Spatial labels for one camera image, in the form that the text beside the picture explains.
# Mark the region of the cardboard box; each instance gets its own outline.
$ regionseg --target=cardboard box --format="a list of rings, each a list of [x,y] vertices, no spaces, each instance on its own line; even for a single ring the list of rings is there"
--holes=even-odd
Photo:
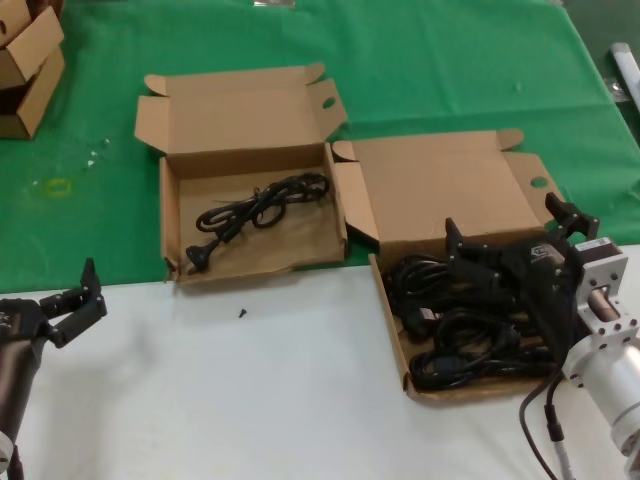
[[[5,10],[8,9],[10,13],[7,18],[15,19],[14,27],[24,21],[22,7],[26,9],[24,0],[9,0],[7,7],[5,7]],[[14,9],[20,10],[15,16],[13,15]],[[25,85],[58,48],[64,38],[58,17],[51,7],[42,12],[26,28],[14,27],[11,31],[13,33],[19,32],[19,34],[0,50],[0,90]]]
[[[408,362],[429,345],[409,342],[387,301],[381,272],[411,253],[445,253],[445,219],[472,241],[503,244],[539,234],[551,215],[544,198],[557,188],[536,155],[509,149],[518,130],[447,133],[336,142],[335,165],[347,223],[377,241],[370,257],[402,388],[414,400],[471,399],[531,389],[539,380],[487,379],[472,386],[419,392]]]
[[[0,90],[0,138],[33,138],[63,70],[64,58],[57,47],[27,85]]]
[[[180,77],[147,76],[159,96],[140,97],[136,137],[161,150],[162,256],[178,282],[285,272],[340,261],[346,226],[325,140],[346,121],[333,80],[322,65]],[[197,217],[254,189],[305,171],[332,180],[317,203],[296,204],[269,229],[250,223],[210,258],[207,272],[188,275],[185,249],[214,237]]]

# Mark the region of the green tablecloth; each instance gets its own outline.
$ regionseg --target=green tablecloth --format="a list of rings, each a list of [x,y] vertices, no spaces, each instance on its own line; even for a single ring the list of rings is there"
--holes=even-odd
[[[62,23],[68,66],[37,139],[0,142],[0,291],[75,284],[86,256],[104,283],[164,277],[159,155],[133,138],[148,73],[321,61],[344,138],[521,128],[569,200],[640,242],[638,147],[566,12],[542,0],[72,2]]]

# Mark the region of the black cable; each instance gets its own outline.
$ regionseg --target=black cable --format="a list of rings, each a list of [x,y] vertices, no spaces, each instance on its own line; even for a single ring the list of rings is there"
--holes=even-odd
[[[11,456],[11,460],[9,460],[7,480],[24,480],[24,470],[22,468],[22,462],[20,461],[20,452],[18,452],[17,445],[13,447],[13,455]]]
[[[529,393],[529,395],[527,395],[527,397],[520,404],[520,410],[518,412],[518,417],[520,418],[520,426],[522,427],[524,436],[526,437],[527,442],[529,443],[529,447],[531,448],[531,451],[533,452],[536,459],[538,460],[538,462],[540,463],[540,465],[542,466],[542,468],[544,469],[544,471],[547,473],[547,475],[551,480],[558,480],[558,477],[554,475],[553,471],[551,470],[549,465],[547,465],[547,462],[545,462],[544,458],[542,457],[542,454],[538,450],[538,447],[536,446],[536,443],[534,442],[533,437],[531,436],[531,432],[529,431],[529,427],[527,426],[527,419],[525,418],[525,413],[529,404],[538,395],[544,392],[544,390],[555,380],[558,374],[562,374],[562,365],[556,365],[554,370],[545,379],[545,381],[542,382],[540,385],[538,385],[535,389],[533,389],[533,391]]]
[[[256,188],[254,195],[247,200],[203,213],[196,220],[196,227],[201,232],[215,233],[215,238],[207,245],[192,245],[186,249],[187,257],[193,263],[189,274],[205,271],[209,267],[211,253],[221,243],[233,240],[247,222],[250,221],[255,228],[273,227],[284,218],[287,205],[318,201],[327,194],[329,188],[327,177],[308,172],[272,183],[263,191]],[[264,220],[265,212],[270,209],[275,209],[274,215]]]
[[[546,376],[555,366],[542,345],[521,345],[537,332],[506,290],[460,285],[444,261],[420,254],[401,259],[383,281],[409,339],[433,338],[433,350],[409,361],[421,391],[459,388],[485,377]],[[481,346],[484,351],[475,351]]]

